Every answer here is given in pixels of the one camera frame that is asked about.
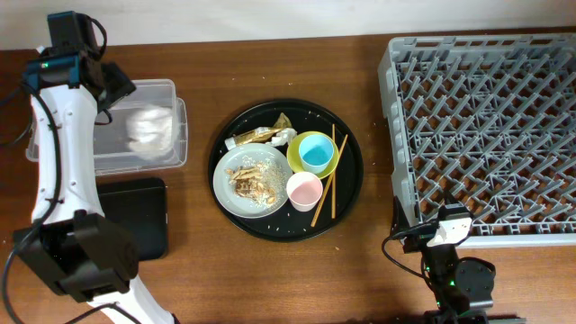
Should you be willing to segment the gold brown snack wrapper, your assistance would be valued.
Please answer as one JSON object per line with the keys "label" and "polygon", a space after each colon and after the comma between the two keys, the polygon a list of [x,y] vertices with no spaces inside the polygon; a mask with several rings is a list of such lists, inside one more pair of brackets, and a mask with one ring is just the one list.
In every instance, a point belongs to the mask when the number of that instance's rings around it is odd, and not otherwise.
{"label": "gold brown snack wrapper", "polygon": [[281,112],[273,126],[258,127],[240,135],[232,136],[228,139],[225,139],[224,144],[228,150],[232,150],[239,146],[250,143],[266,144],[278,131],[281,131],[285,128],[293,129],[293,126],[290,119],[283,112]]}

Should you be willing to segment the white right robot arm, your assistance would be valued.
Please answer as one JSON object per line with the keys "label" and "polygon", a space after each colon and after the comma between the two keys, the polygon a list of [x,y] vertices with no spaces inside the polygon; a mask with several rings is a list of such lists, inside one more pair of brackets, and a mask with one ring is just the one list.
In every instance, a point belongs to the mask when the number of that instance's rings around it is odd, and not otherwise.
{"label": "white right robot arm", "polygon": [[[477,257],[457,255],[456,248],[469,236],[473,215],[449,193],[437,216],[410,226],[401,200],[393,200],[390,235],[382,242],[383,254],[402,270],[424,280],[436,299],[436,310],[426,311],[414,323],[526,323],[517,316],[490,317],[491,293],[495,284],[494,264]],[[405,253],[421,254],[420,269],[412,270],[386,252],[386,244],[398,240]]]}

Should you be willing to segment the small white tissue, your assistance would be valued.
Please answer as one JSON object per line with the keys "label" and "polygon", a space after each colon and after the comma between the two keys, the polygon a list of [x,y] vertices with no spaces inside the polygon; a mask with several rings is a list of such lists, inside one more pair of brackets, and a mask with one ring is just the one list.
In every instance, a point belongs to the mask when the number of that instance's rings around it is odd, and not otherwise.
{"label": "small white tissue", "polygon": [[297,131],[292,128],[285,128],[278,131],[267,143],[266,145],[272,147],[281,147],[285,144],[290,144],[293,139],[297,136]]}

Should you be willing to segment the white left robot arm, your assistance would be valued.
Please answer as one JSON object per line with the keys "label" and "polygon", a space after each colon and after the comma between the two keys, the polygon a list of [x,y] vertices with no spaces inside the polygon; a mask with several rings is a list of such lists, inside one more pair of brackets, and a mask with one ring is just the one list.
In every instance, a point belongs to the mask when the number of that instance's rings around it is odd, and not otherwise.
{"label": "white left robot arm", "polygon": [[136,89],[95,32],[74,11],[47,17],[51,45],[28,62],[21,86],[31,98],[39,140],[39,184],[31,226],[13,234],[20,258],[55,294],[91,305],[115,323],[175,323],[141,281],[134,236],[106,219],[95,181],[99,113]]}

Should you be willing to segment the light blue cup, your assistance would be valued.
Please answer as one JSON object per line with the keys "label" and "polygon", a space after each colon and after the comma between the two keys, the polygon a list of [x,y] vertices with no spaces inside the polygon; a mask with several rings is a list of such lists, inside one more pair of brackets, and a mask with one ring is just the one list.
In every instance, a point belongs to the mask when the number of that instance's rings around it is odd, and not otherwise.
{"label": "light blue cup", "polygon": [[298,147],[303,169],[316,175],[328,167],[334,152],[332,139],[325,134],[307,135]]}

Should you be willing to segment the pink cup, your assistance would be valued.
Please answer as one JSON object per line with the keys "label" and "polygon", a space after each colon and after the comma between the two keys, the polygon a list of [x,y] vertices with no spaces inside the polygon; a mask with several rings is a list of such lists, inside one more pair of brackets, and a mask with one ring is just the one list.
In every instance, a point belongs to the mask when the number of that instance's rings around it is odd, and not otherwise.
{"label": "pink cup", "polygon": [[318,203],[323,191],[323,183],[310,172],[295,173],[286,184],[288,198],[298,212],[309,212]]}

